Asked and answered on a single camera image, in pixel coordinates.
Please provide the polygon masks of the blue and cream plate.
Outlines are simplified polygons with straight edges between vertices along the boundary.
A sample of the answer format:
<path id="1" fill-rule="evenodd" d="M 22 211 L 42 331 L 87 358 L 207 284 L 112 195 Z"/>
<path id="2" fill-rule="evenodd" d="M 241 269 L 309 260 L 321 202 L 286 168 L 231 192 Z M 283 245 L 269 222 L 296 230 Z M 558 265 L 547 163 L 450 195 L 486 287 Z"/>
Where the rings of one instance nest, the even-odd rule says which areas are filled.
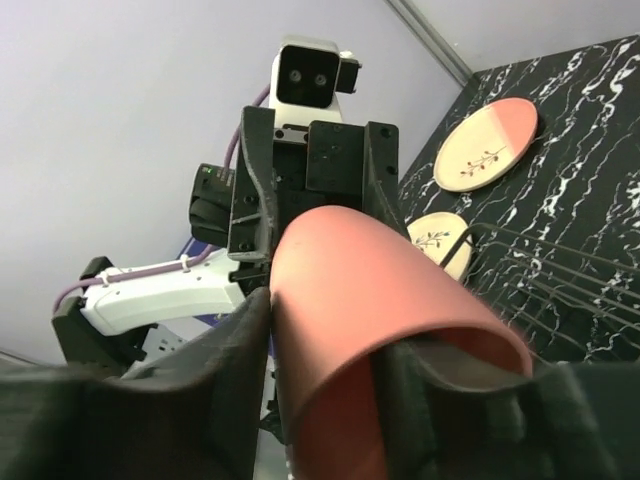
<path id="1" fill-rule="evenodd" d="M 435 263 L 440 265 L 455 242 L 468 228 L 466 221 L 454 213 L 435 212 L 414 220 L 407 226 L 412 243 Z M 461 282 L 472 256 L 472 237 L 455 250 L 444 270 Z"/>

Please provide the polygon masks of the pink cup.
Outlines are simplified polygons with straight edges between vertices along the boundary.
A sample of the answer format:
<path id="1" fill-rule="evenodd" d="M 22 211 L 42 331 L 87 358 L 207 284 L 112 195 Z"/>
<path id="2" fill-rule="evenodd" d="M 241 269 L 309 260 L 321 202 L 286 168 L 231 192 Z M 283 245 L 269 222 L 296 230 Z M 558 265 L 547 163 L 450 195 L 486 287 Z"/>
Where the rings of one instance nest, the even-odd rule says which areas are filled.
<path id="1" fill-rule="evenodd" d="M 387 479 L 372 355 L 431 332 L 530 375 L 523 340 L 404 236 L 356 210 L 296 217 L 270 278 L 278 400 L 298 479 Z"/>

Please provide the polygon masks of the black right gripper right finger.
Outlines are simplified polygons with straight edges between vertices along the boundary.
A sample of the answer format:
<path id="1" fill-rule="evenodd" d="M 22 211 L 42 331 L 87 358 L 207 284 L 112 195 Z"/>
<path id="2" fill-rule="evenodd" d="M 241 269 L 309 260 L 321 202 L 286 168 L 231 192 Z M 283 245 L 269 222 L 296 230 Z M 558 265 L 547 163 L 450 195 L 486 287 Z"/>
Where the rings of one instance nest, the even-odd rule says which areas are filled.
<path id="1" fill-rule="evenodd" d="M 639 366 L 560 363 L 531 379 L 433 338 L 372 356 L 392 479 L 636 479 Z"/>

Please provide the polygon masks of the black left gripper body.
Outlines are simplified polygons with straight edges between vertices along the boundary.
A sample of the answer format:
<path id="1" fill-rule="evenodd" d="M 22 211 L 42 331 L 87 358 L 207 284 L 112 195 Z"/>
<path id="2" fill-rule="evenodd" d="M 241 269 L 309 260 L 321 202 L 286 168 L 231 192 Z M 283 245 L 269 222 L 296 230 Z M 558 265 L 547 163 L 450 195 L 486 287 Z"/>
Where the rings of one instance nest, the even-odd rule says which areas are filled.
<path id="1" fill-rule="evenodd" d="M 313 208 L 341 205 L 365 213 L 362 187 L 366 125 L 315 121 L 291 140 L 276 137 L 274 131 L 278 213 L 275 248 L 291 221 Z"/>

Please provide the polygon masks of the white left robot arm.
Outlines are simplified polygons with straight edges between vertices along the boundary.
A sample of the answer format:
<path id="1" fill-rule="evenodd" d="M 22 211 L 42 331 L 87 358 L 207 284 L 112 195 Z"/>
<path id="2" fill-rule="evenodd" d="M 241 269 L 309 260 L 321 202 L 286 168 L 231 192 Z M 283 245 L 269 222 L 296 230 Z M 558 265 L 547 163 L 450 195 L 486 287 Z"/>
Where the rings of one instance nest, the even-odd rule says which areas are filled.
<path id="1" fill-rule="evenodd" d="M 234 311 L 268 284 L 283 231 L 307 210 L 342 205 L 404 232 L 398 137 L 392 124 L 349 125 L 321 111 L 278 124 L 275 110 L 246 107 L 235 168 L 204 164 L 196 173 L 189 218 L 204 250 L 129 269 L 93 259 L 54 304 L 65 360 L 119 376 L 167 353 L 160 323 Z"/>

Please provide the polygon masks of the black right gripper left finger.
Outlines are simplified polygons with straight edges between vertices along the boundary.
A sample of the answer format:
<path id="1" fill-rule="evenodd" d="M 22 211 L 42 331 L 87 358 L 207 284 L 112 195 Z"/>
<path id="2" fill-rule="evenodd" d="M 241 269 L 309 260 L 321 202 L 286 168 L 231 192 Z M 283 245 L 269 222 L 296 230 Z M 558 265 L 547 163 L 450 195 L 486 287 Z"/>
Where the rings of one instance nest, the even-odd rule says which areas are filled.
<path id="1" fill-rule="evenodd" d="M 251 478 L 270 321 L 259 288 L 217 327 L 124 379 L 3 370 L 2 477 Z"/>

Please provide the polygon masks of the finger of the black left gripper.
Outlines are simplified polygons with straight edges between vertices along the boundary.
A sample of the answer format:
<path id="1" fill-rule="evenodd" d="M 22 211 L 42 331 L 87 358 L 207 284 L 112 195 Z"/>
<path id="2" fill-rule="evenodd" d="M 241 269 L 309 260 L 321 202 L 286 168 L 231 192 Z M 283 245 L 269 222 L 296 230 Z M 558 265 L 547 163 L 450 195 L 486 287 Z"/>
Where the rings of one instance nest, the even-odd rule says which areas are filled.
<path id="1" fill-rule="evenodd" d="M 398 140 L 395 125 L 368 122 L 364 130 L 363 211 L 408 237 L 399 209 Z"/>
<path id="2" fill-rule="evenodd" d="M 242 111 L 227 245 L 234 261 L 268 261 L 276 245 L 274 120 L 271 109 L 246 106 Z"/>

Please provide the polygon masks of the pink and cream plate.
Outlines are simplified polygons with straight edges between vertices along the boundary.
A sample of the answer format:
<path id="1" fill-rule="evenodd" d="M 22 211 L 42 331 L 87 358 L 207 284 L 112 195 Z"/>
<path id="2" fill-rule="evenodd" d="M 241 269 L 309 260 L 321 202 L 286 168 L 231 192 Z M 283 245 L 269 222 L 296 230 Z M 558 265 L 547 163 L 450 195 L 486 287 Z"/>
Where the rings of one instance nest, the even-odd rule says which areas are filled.
<path id="1" fill-rule="evenodd" d="M 489 185 L 523 157 L 537 127 L 536 106 L 527 99 L 505 98 L 480 108 L 440 147 L 433 167 L 436 184 L 456 193 Z"/>

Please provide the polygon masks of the aluminium frame rail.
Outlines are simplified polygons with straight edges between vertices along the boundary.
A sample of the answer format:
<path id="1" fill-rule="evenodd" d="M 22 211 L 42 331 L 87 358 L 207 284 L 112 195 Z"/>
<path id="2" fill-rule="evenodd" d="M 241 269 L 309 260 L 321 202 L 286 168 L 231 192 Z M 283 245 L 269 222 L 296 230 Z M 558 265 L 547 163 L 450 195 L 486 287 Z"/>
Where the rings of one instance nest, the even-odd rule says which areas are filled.
<path id="1" fill-rule="evenodd" d="M 464 87 L 470 79 L 474 78 L 470 67 L 419 11 L 413 1 L 385 0 L 385 3 L 458 85 Z"/>

